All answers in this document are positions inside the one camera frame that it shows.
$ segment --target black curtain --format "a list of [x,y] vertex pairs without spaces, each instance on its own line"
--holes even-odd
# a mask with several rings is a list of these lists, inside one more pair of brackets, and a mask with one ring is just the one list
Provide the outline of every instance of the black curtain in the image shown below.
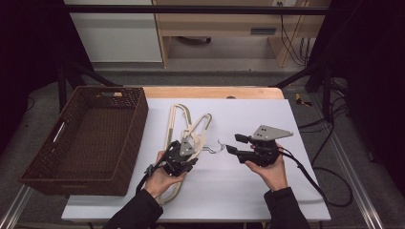
[[64,2],[0,2],[0,152],[26,112],[29,94],[57,81],[62,63],[74,61],[93,70],[70,14],[44,10],[47,4]]
[[[340,7],[351,1],[335,0]],[[342,18],[326,18],[310,62],[321,56]],[[365,0],[327,56],[331,77],[348,81],[355,125],[374,161],[383,163],[405,196],[405,1]],[[312,85],[322,84],[315,73]]]

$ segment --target cord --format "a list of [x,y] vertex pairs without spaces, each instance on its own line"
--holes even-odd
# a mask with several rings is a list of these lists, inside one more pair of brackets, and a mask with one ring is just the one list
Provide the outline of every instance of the cord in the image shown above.
[[140,192],[140,190],[143,187],[143,184],[146,182],[146,180],[161,166],[161,163],[163,162],[165,155],[167,154],[167,151],[172,147],[173,142],[167,147],[166,151],[164,152],[164,154],[161,156],[160,160],[155,164],[151,164],[149,165],[149,167],[146,169],[145,175],[143,176],[143,178],[140,180],[138,186],[137,186],[137,190],[135,192],[135,194],[138,194]]
[[33,107],[33,105],[35,105],[35,99],[33,97],[28,97],[28,99],[32,100],[32,104],[29,108],[27,108],[26,112],[29,111]]
[[321,128],[321,129],[319,129],[319,130],[315,130],[315,131],[305,131],[305,132],[300,132],[300,133],[306,133],[306,134],[318,133],[318,132],[322,132],[323,130],[328,129],[329,127],[331,127],[331,125],[330,125],[330,126],[327,126],[327,127],[324,127],[324,128]]
[[308,65],[308,61],[309,61],[310,37],[307,37],[307,48],[306,48],[305,54],[303,54],[304,40],[305,40],[304,37],[301,38],[301,42],[300,42],[300,58],[301,58],[301,60],[304,62],[304,65],[307,66],[307,65]]
[[[277,2],[277,6],[278,7],[282,7],[283,3],[282,2]],[[299,66],[305,66],[304,62],[298,57],[297,53],[295,52],[294,47],[292,46],[292,42],[288,37],[288,34],[286,32],[286,29],[284,28],[284,19],[283,19],[283,14],[280,14],[280,19],[281,19],[281,41],[283,42],[284,47],[287,49],[287,52],[289,53],[289,55],[291,56],[291,59],[294,61],[294,63],[296,65]],[[297,61],[295,60],[294,56],[292,55],[291,51],[289,50],[289,47],[286,45],[286,42],[284,41],[284,33],[286,34],[286,39],[289,42],[289,46],[291,47],[292,51],[294,52],[295,58],[298,59],[299,62],[301,63],[297,63]]]
[[[344,178],[342,178],[341,176],[339,176],[338,174],[336,174],[336,173],[335,173],[334,171],[332,171],[332,170],[329,170],[329,169],[326,169],[326,168],[322,168],[322,167],[314,167],[314,166],[313,166],[313,164],[314,164],[316,158],[318,158],[318,156],[320,155],[322,149],[324,148],[324,146],[325,146],[326,143],[328,142],[328,140],[329,140],[329,138],[330,138],[330,136],[331,136],[331,133],[333,132],[333,129],[334,129],[334,120],[335,120],[338,116],[340,116],[341,114],[343,114],[343,113],[346,112],[346,109],[347,109],[347,105],[346,105],[346,104],[341,105],[341,106],[339,106],[338,108],[336,108],[335,110],[333,110],[334,104],[335,104],[338,100],[340,100],[340,99],[345,99],[345,101],[346,101],[346,97],[343,95],[343,96],[339,96],[339,97],[335,98],[335,99],[332,101],[332,103],[330,104],[330,109],[331,109],[331,112],[330,112],[330,113],[331,113],[331,116],[330,116],[330,126],[325,127],[325,128],[323,128],[323,129],[321,129],[321,130],[318,130],[318,131],[322,131],[322,130],[325,130],[325,129],[330,128],[330,131],[329,131],[327,137],[326,137],[325,140],[323,141],[321,147],[318,149],[318,151],[317,151],[317,153],[315,154],[315,157],[312,159],[310,165],[311,165],[311,167],[312,167],[312,169],[313,169],[314,171],[315,171],[315,170],[321,170],[321,171],[324,171],[324,172],[328,172],[328,173],[330,173],[330,174],[332,174],[332,175],[338,177],[339,179],[341,179],[341,180],[345,183],[345,185],[348,187],[349,193],[350,193],[349,200],[348,200],[347,202],[345,202],[345,203],[339,204],[339,203],[330,202],[330,201],[327,199],[327,197],[326,197],[325,194],[323,194],[323,193],[320,193],[320,194],[321,194],[321,196],[323,195],[322,197],[324,198],[324,201],[327,202],[327,203],[328,203],[329,205],[331,205],[331,206],[335,206],[335,207],[347,207],[347,206],[349,206],[349,205],[352,203],[352,200],[353,200],[353,192],[352,192],[352,187],[350,186],[350,184],[349,184]],[[310,124],[301,126],[301,127],[299,127],[299,129],[301,130],[301,129],[304,129],[304,128],[307,128],[307,127],[310,127],[310,126],[314,126],[314,125],[319,124],[319,123],[321,123],[321,122],[323,122],[323,121],[325,121],[325,120],[326,120],[326,119],[323,117],[323,118],[321,118],[321,119],[319,119],[319,120],[316,120],[316,121],[314,121],[314,122],[311,122]]]
[[337,90],[339,93],[343,94],[346,96],[349,93],[349,90],[347,88],[344,88],[340,84],[336,83],[336,81],[332,80],[331,82],[332,88]]
[[329,205],[334,206],[334,207],[347,207],[352,203],[353,200],[353,193],[352,193],[352,187],[349,185],[349,183],[343,179],[341,176],[337,175],[335,172],[329,170],[329,169],[325,169],[325,168],[321,168],[321,167],[312,167],[312,169],[315,170],[323,170],[326,172],[329,172],[335,176],[337,176],[338,178],[340,178],[341,180],[343,180],[343,182],[345,182],[345,184],[347,185],[349,192],[350,192],[350,197],[349,200],[343,204],[341,203],[333,203],[330,202],[328,197],[326,196],[326,194],[322,191],[322,189],[319,187],[318,184],[316,184],[316,182],[312,179],[312,177],[310,177],[309,173],[307,172],[307,170],[305,169],[304,165],[301,164],[301,162],[295,158],[295,156],[292,154],[292,152],[290,152],[289,150],[287,150],[286,148],[280,148],[283,149],[284,151],[288,152],[283,153],[283,152],[279,152],[281,155],[286,156],[290,159],[292,159],[293,161],[295,161],[295,163],[297,164],[297,167],[301,170],[301,172],[303,173],[303,175],[307,178],[307,180],[309,181],[309,183],[313,186],[313,188],[315,188],[315,190],[321,195],[322,199]]

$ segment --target person's left hand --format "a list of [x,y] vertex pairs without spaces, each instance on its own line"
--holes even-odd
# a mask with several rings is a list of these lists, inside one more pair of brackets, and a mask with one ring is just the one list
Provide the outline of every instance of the person's left hand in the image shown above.
[[[158,152],[156,162],[163,156],[164,151]],[[187,173],[184,172],[178,177],[169,176],[163,168],[158,168],[145,183],[145,190],[153,197],[162,195],[172,184],[181,182]]]

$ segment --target gray mounting plate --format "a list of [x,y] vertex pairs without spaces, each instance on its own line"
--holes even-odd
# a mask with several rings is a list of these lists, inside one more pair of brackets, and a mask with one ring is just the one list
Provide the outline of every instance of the gray mounting plate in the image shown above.
[[281,137],[292,136],[293,132],[261,125],[256,132],[251,136],[254,140],[270,141]]
[[187,138],[181,140],[180,156],[189,156],[196,154],[196,149],[188,142]]

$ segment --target person's hand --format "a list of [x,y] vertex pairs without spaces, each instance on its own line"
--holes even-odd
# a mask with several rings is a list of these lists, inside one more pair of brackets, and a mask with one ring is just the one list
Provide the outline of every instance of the person's hand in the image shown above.
[[258,174],[270,190],[277,191],[288,187],[286,167],[282,155],[277,157],[274,164],[268,165],[267,167],[260,167],[251,161],[246,161],[245,165],[252,172]]
[[[158,153],[156,162],[158,163],[164,151]],[[172,184],[181,182],[187,173],[182,173],[178,177],[169,176],[163,168],[158,168],[145,183],[145,190],[153,197],[157,198],[163,194]]]

